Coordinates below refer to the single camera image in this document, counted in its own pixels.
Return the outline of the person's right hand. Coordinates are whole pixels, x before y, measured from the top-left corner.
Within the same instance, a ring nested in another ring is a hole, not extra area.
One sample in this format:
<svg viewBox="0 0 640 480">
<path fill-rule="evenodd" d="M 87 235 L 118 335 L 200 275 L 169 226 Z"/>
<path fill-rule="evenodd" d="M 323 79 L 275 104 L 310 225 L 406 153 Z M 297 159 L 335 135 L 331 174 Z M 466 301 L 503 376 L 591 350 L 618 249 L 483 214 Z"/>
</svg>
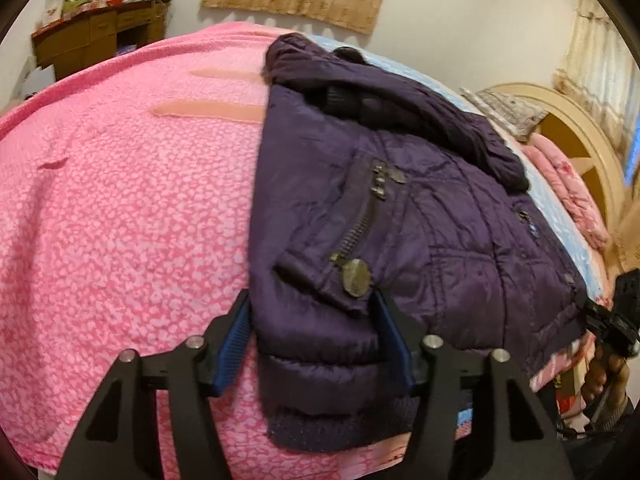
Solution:
<svg viewBox="0 0 640 480">
<path fill-rule="evenodd" d="M 589 405 L 598 400 L 607 388 L 610 388 L 606 407 L 610 411 L 615 411 L 627 401 L 626 389 L 629 375 L 627 361 L 613 353 L 610 348 L 598 344 L 580 390 L 582 398 Z"/>
</svg>

